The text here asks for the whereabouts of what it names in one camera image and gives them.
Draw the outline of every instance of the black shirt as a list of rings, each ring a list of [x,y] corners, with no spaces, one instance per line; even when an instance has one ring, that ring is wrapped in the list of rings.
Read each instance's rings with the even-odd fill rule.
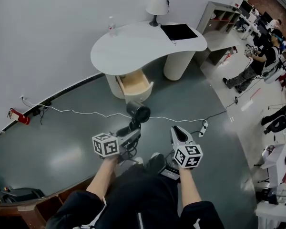
[[[276,61],[276,52],[272,47],[263,48],[261,53],[259,54],[259,57],[263,57],[264,55],[267,58],[266,64],[265,62],[259,62],[257,60],[253,60],[253,62],[251,63],[251,67],[257,75],[262,75],[264,66],[268,67],[269,65],[271,65]]]
[[[166,177],[145,177],[124,184],[106,198],[107,207],[95,224],[97,229],[223,229],[211,202],[187,205],[181,216]],[[71,229],[87,225],[103,209],[103,202],[93,193],[75,191],[47,223],[47,229]]]

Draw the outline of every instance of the gray floor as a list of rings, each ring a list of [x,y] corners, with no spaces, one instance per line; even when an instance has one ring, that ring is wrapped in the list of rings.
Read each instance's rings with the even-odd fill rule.
[[[199,68],[191,63],[177,82],[163,77],[165,58],[144,68],[154,81],[152,95],[144,102],[152,116],[175,120],[202,119],[224,111],[220,100]],[[126,114],[124,100],[114,97],[104,77],[81,86],[53,102],[59,109],[98,111],[105,115]],[[201,197],[212,201],[226,229],[257,228],[256,207],[250,170],[236,133],[229,133],[226,113],[209,120],[203,138],[193,135],[204,157],[193,177]],[[116,131],[129,119],[114,116],[58,113],[49,110],[40,125],[32,118],[29,126],[17,124],[0,136],[0,184],[13,188],[35,187],[51,194],[94,174],[101,160],[92,149],[91,137]],[[154,152],[168,154],[168,120],[150,119],[142,125],[138,156],[147,161]],[[202,123],[181,123],[188,131],[200,130]]]

